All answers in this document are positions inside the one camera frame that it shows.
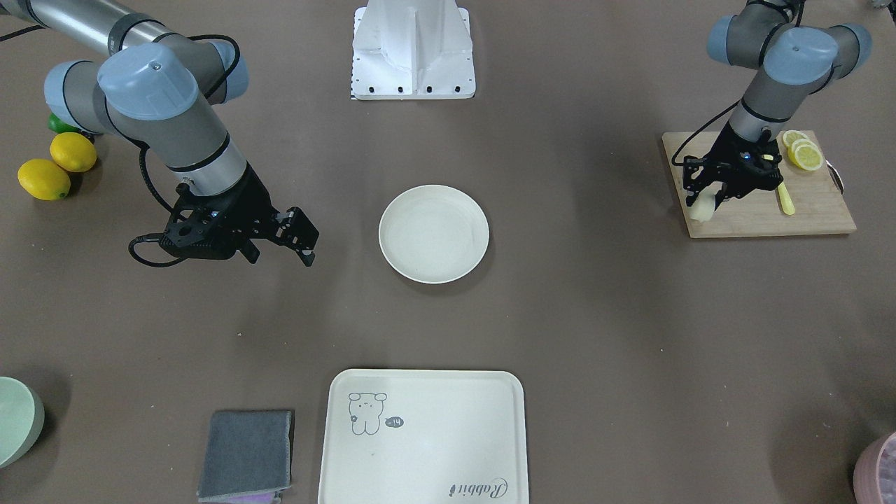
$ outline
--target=black cable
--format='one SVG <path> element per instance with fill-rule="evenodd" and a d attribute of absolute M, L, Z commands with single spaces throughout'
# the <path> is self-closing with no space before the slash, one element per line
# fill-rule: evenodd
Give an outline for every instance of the black cable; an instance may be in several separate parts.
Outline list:
<path fill-rule="evenodd" d="M 675 161 L 675 158 L 678 157 L 678 154 L 681 153 L 681 151 L 685 148 L 685 146 L 688 145 L 688 144 L 694 139 L 695 136 L 697 136 L 699 133 L 701 133 L 704 129 L 710 127 L 710 125 L 711 125 L 712 123 L 718 121 L 720 117 L 722 117 L 722 116 L 724 116 L 725 114 L 729 113 L 732 109 L 734 109 L 734 107 L 737 106 L 738 103 L 740 103 L 740 101 L 735 101 L 734 103 L 731 104 L 730 107 L 728 107 L 727 109 L 722 110 L 716 117 L 713 117 L 712 119 L 710 119 L 709 121 L 707 121 L 707 123 L 706 123 L 705 125 L 700 126 L 700 128 L 697 129 L 697 131 L 691 133 L 691 136 L 688 136 L 687 139 L 681 144 L 681 146 L 678 147 L 678 150 L 675 151 L 674 154 L 672 154 L 672 164 L 673 164 L 674 166 L 684 166 L 685 164 L 684 164 L 683 162 Z"/>
<path fill-rule="evenodd" d="M 43 29 L 44 29 L 43 26 L 40 26 L 39 24 L 35 24 L 34 26 L 29 26 L 28 28 L 22 28 L 21 30 L 14 31 L 12 33 L 7 33 L 3 36 L 0 36 L 0 42 L 6 42 L 9 39 L 15 39 L 16 37 L 18 37 L 20 35 L 24 35 L 25 33 L 31 33 L 32 31 L 43 30 Z"/>
<path fill-rule="evenodd" d="M 127 251 L 128 251 L 128 253 L 131 254 L 131 257 L 133 257 L 134 260 L 137 261 L 138 263 L 140 263 L 142 265 L 147 265 L 147 266 L 150 266 L 153 268 L 167 268 L 169 266 L 178 265 L 180 263 L 183 263 L 186 260 L 186 257 L 178 257 L 177 259 L 175 259 L 173 261 L 168 261 L 166 263 L 154 263 L 152 261 L 148 261 L 148 260 L 140 257 L 140 255 L 137 254 L 137 251 L 134 250 L 134 246 L 136 246 L 139 243 L 159 243 L 159 240 L 161 240 L 163 236 L 165 236 L 165 235 L 163 235 L 161 233 L 150 233 L 150 234 L 144 234 L 144 235 L 138 236 L 137 238 L 132 239 L 131 243 L 129 243 L 127 245 Z"/>
<path fill-rule="evenodd" d="M 794 26 L 799 26 L 800 23 L 803 22 L 803 9 L 806 8 L 806 0 L 800 0 L 799 7 L 797 8 L 797 22 L 794 23 Z"/>
<path fill-rule="evenodd" d="M 224 74 L 222 74 L 221 77 L 219 77 L 218 80 L 211 85 L 209 90 L 205 92 L 205 99 L 207 100 L 211 97 L 212 94 L 215 93 L 215 91 L 218 90 L 219 87 L 221 87 L 221 85 L 227 80 L 227 78 L 230 77 L 230 74 L 233 74 L 233 71 L 237 68 L 237 64 L 239 63 L 239 44 L 237 44 L 235 40 L 228 37 L 227 35 L 193 35 L 192 37 L 188 38 L 190 40 L 224 40 L 233 48 L 233 61 L 230 62 L 230 66 L 228 66 L 227 69 L 224 70 Z"/>
<path fill-rule="evenodd" d="M 150 179 L 150 172 L 146 169 L 146 152 L 150 150 L 150 146 L 147 144 L 138 145 L 140 147 L 140 175 L 143 177 L 143 183 L 146 184 L 146 188 L 150 190 L 150 194 L 152 197 L 156 198 L 156 201 L 162 205 L 162 208 L 168 211 L 168 213 L 173 213 L 174 208 L 165 201 L 165 198 L 159 194 L 159 191 L 156 190 L 155 185 L 152 183 Z"/>

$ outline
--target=peeled fruit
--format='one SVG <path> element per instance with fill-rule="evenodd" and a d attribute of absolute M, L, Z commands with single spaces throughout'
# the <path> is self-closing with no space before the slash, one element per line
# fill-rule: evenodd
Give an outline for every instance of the peeled fruit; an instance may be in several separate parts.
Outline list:
<path fill-rule="evenodd" d="M 53 201 L 68 196 L 72 181 L 50 160 L 25 161 L 19 167 L 19 184 L 38 199 Z"/>
<path fill-rule="evenodd" d="M 78 133 L 60 133 L 50 144 L 50 156 L 66 171 L 81 173 L 97 162 L 97 149 Z"/>
<path fill-rule="evenodd" d="M 687 209 L 687 216 L 693 221 L 706 222 L 716 212 L 716 195 L 709 190 L 703 190 L 697 199 Z"/>

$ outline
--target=green lime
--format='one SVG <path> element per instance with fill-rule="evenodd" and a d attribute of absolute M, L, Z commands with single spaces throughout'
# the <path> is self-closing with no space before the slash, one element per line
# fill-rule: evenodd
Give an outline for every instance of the green lime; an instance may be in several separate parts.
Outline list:
<path fill-rule="evenodd" d="M 47 119 L 47 127 L 57 133 L 78 133 L 81 131 L 79 128 L 64 123 L 53 112 L 50 112 L 50 117 Z"/>

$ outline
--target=yellow lemon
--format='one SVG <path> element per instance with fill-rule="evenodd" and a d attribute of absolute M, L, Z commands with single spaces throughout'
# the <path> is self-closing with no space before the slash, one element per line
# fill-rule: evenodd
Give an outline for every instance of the yellow lemon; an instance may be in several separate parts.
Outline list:
<path fill-rule="evenodd" d="M 97 162 L 97 149 L 78 133 L 60 133 L 50 144 L 50 156 L 56 164 L 72 173 L 93 168 Z"/>
<path fill-rule="evenodd" d="M 19 167 L 19 184 L 38 199 L 52 201 L 68 196 L 72 181 L 50 160 L 25 161 Z"/>
<path fill-rule="evenodd" d="M 790 148 L 796 140 L 808 140 L 809 137 L 803 133 L 802 131 L 797 131 L 796 129 L 789 129 L 781 135 L 781 141 L 784 142 L 784 146 Z"/>
<path fill-rule="evenodd" d="M 824 155 L 818 145 L 812 142 L 796 142 L 788 149 L 788 157 L 793 164 L 806 171 L 815 171 L 824 166 Z"/>

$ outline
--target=white tray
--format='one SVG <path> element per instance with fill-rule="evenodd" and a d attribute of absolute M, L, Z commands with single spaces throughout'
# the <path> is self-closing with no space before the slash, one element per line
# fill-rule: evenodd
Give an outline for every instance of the white tray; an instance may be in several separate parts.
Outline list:
<path fill-rule="evenodd" d="M 330 385 L 317 501 L 528 504 L 520 381 L 503 371 L 342 371 Z"/>

